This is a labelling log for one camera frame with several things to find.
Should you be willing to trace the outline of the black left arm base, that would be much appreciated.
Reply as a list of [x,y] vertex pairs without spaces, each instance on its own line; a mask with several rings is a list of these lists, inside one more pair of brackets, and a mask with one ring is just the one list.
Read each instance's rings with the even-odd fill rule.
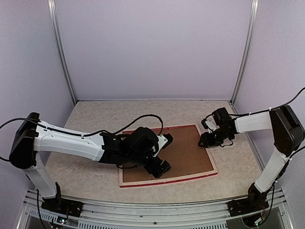
[[61,188],[57,182],[55,182],[55,186],[55,197],[42,198],[43,203],[41,207],[45,210],[79,218],[81,216],[83,203],[80,201],[63,198],[61,196]]

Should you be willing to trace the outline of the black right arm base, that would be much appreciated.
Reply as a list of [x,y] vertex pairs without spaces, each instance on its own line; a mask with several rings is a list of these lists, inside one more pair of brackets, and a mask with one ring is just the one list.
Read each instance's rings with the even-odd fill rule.
[[234,199],[227,203],[228,210],[231,217],[248,214],[251,212],[262,210],[263,208],[268,208],[269,204],[266,199],[267,194],[271,190],[268,189],[266,192],[260,192],[254,185],[248,189],[248,195],[242,199]]

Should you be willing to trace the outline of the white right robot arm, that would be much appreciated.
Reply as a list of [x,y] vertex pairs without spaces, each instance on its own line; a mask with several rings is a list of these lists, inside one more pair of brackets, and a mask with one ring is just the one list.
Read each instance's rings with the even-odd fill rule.
[[202,120],[206,130],[198,146],[224,147],[224,141],[233,141],[237,134],[246,134],[264,160],[264,169],[254,183],[259,193],[267,192],[281,176],[284,167],[305,139],[305,129],[289,105],[269,108],[250,114],[231,115],[222,107]]

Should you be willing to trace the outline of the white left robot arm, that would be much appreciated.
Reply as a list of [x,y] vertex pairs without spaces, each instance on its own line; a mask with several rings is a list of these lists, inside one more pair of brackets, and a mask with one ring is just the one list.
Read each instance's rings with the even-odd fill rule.
[[138,127],[132,133],[124,134],[130,125],[116,132],[79,132],[42,121],[39,113],[35,112],[20,118],[20,121],[22,124],[15,134],[9,162],[25,172],[56,212],[64,211],[67,202],[61,197],[60,186],[52,181],[41,162],[40,151],[80,156],[118,168],[125,164],[131,168],[144,167],[154,178],[160,178],[171,169],[170,164],[158,156],[172,143],[170,134],[156,134],[147,127]]

